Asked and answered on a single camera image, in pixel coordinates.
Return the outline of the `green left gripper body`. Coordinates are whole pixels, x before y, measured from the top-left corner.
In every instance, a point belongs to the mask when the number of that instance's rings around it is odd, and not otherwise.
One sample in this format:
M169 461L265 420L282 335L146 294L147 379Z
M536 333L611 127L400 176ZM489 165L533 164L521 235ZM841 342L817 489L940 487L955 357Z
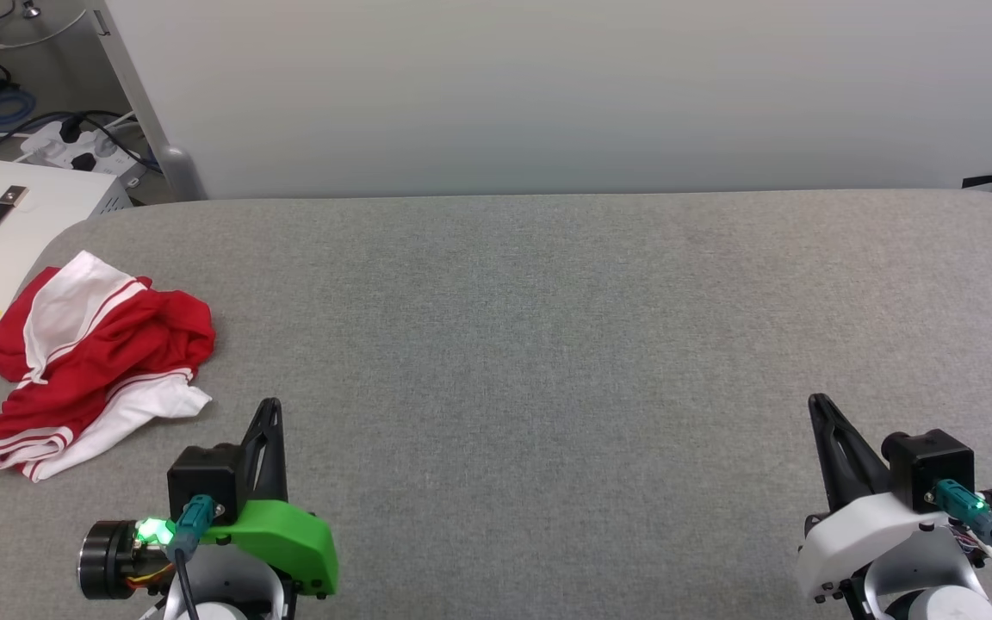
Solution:
M339 561L326 521L275 499L245 503L235 523L213 525L201 545L232 544L301 584L300 594L327 598L338 588Z

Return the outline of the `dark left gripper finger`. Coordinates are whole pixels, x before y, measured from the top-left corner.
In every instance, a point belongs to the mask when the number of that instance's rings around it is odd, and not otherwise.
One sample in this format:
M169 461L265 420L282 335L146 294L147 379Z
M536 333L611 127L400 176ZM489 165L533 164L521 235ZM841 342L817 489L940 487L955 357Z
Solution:
M248 499L288 502L286 441L279 398L263 398L241 444Z

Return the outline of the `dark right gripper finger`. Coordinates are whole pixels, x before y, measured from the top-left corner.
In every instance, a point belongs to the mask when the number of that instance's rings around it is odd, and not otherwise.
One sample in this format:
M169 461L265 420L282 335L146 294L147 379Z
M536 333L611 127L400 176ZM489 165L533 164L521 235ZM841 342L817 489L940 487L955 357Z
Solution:
M827 394L811 394L809 416L829 510L890 490L890 471Z

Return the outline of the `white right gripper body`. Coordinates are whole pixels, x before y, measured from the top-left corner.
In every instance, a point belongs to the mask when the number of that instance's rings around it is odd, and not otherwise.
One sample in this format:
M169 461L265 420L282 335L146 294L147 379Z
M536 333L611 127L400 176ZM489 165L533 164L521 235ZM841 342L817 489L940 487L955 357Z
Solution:
M862 572L859 599L959 585L959 542L944 511L917 513L892 494L855 499L811 527L797 555L795 581L805 598L826 595Z

